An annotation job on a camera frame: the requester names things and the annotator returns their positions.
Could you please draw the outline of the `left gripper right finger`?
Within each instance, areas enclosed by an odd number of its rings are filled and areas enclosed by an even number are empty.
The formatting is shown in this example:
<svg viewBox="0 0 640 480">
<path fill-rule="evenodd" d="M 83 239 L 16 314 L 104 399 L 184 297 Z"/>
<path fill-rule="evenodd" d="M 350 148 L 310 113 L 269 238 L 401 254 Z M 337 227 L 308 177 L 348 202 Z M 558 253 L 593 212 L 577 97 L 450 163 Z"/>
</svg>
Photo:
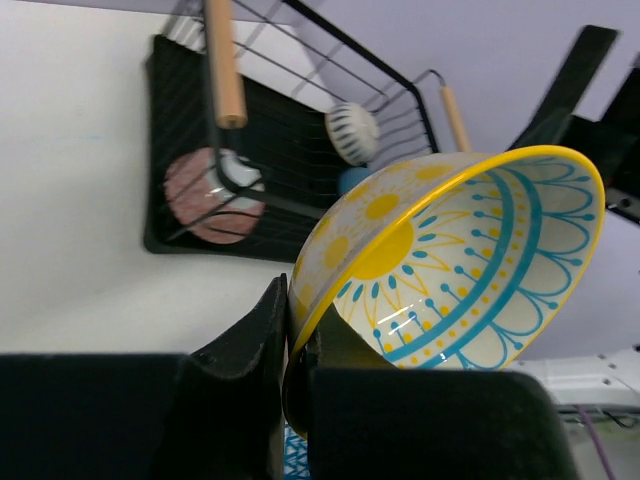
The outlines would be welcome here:
<svg viewBox="0 0 640 480">
<path fill-rule="evenodd" d="M 331 304 L 306 344 L 302 370 L 314 369 L 395 369 L 377 353 Z"/>
</svg>

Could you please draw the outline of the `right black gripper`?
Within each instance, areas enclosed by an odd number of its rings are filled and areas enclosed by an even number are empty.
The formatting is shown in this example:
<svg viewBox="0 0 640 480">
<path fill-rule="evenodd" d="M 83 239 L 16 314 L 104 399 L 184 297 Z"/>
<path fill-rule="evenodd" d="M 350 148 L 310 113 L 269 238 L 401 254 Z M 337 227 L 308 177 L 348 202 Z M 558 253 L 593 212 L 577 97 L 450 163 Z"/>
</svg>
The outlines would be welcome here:
<svg viewBox="0 0 640 480">
<path fill-rule="evenodd" d="M 600 120 L 571 119 L 619 35 L 619 30 L 601 26 L 581 28 L 529 124 L 510 149 L 560 142 L 583 153 L 602 177 L 607 208 L 638 223 L 639 66 L 631 67 Z"/>
</svg>

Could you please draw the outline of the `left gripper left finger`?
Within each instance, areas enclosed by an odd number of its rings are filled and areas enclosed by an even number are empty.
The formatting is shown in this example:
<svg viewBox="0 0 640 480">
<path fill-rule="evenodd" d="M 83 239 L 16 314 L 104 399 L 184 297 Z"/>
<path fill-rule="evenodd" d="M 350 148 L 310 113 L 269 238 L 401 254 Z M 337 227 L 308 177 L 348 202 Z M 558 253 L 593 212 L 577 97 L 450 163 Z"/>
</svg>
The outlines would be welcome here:
<svg viewBox="0 0 640 480">
<path fill-rule="evenodd" d="M 280 274 L 244 317 L 192 354 L 214 381 L 205 432 L 216 479 L 283 477 L 287 307 L 287 277 Z"/>
</svg>

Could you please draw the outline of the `yellow blue sun bowl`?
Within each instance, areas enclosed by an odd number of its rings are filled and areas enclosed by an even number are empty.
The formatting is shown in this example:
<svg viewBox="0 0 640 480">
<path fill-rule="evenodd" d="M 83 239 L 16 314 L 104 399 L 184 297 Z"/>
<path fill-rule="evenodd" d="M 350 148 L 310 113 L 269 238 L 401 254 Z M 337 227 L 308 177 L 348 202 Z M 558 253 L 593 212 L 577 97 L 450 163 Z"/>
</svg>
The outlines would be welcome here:
<svg viewBox="0 0 640 480">
<path fill-rule="evenodd" d="M 604 216 L 596 166 L 563 146 L 429 154 L 369 175 L 319 220 L 293 268 L 289 425 L 307 433 L 295 370 L 330 317 L 400 369 L 507 367 L 573 293 Z"/>
</svg>

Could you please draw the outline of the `plain blue bowl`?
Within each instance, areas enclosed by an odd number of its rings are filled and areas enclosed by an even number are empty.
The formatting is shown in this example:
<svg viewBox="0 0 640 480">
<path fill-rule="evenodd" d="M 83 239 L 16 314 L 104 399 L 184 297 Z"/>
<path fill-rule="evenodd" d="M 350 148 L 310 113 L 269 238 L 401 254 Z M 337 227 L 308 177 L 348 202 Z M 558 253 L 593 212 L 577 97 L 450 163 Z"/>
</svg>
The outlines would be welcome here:
<svg viewBox="0 0 640 480">
<path fill-rule="evenodd" d="M 351 167 L 343 171 L 337 179 L 337 192 L 345 195 L 359 183 L 369 177 L 373 171 L 368 167 Z"/>
</svg>

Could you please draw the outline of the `white blue-striped bowl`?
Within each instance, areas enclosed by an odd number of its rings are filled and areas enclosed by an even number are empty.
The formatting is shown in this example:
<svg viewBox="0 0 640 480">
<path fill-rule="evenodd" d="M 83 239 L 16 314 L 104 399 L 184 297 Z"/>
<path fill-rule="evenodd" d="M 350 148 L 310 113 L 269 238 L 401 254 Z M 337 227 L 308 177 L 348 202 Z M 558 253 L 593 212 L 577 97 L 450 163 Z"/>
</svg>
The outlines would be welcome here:
<svg viewBox="0 0 640 480">
<path fill-rule="evenodd" d="M 378 123 L 361 105 L 337 104 L 325 113 L 324 123 L 334 149 L 349 165 L 364 165 L 378 151 Z"/>
</svg>

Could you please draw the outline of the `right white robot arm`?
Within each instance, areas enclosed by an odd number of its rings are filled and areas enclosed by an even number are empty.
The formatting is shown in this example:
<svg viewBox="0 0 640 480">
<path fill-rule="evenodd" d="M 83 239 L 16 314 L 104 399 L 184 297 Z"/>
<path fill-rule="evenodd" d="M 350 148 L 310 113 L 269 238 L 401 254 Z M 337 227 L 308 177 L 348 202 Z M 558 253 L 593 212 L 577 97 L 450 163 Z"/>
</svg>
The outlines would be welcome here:
<svg viewBox="0 0 640 480">
<path fill-rule="evenodd" d="M 590 157 L 606 190 L 606 210 L 625 222 L 634 241 L 613 241 L 625 260 L 639 260 L 639 64 L 626 78 L 597 121 L 574 114 L 592 79 L 613 47 L 618 31 L 585 25 L 575 37 L 555 78 L 514 147 L 551 143 Z M 639 423 L 639 334 L 624 348 L 582 357 L 518 361 L 517 370 L 535 377 L 565 419 L 587 415 L 623 428 Z"/>
</svg>

